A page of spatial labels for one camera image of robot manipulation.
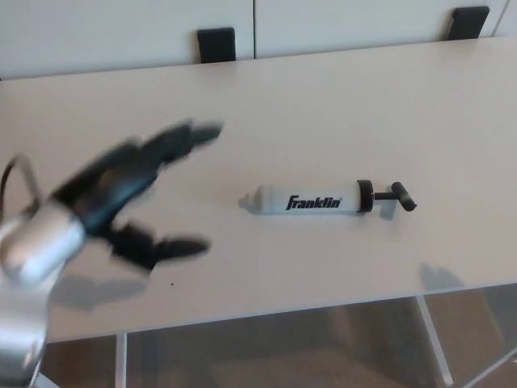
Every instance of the robotic hand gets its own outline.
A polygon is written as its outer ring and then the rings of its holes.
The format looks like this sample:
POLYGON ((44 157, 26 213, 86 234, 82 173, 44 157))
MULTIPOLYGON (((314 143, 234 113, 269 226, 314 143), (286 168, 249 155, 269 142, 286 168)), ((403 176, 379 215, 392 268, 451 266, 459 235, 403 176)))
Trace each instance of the robotic hand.
POLYGON ((164 167, 220 132, 218 125, 183 124, 142 145, 126 141, 86 166, 37 209, 32 206, 0 224, 0 387, 30 387, 36 380, 49 295, 63 267, 88 238, 106 240, 114 255, 146 271, 161 260, 208 249, 208 243, 198 239, 155 242, 135 226, 116 230, 112 222, 164 167))

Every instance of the table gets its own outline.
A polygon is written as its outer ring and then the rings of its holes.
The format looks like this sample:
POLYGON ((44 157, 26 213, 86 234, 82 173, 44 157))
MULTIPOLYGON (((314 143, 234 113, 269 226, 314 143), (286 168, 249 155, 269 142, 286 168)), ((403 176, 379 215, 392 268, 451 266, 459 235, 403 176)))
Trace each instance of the table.
MULTIPOLYGON (((517 39, 416 44, 0 82, 0 164, 30 155, 46 192, 111 145, 188 117, 225 122, 128 209, 212 240, 149 276, 92 243, 65 270, 51 341, 336 306, 517 280, 517 39), (260 217, 263 183, 400 180, 390 221, 260 217)), ((9 189, 13 213, 27 197, 9 189)))

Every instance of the white wall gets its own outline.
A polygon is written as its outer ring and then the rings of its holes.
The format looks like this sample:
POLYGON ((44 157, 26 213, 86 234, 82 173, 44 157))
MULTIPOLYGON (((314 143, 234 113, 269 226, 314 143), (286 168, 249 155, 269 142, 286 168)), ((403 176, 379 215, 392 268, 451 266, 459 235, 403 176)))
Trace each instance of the white wall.
POLYGON ((253 57, 252 0, 0 0, 0 78, 192 63, 228 26, 253 57))
POLYGON ((495 31, 496 36, 517 35, 517 0, 509 0, 495 31))
POLYGON ((506 0, 256 0, 257 57, 441 39, 452 9, 490 7, 491 36, 506 0))

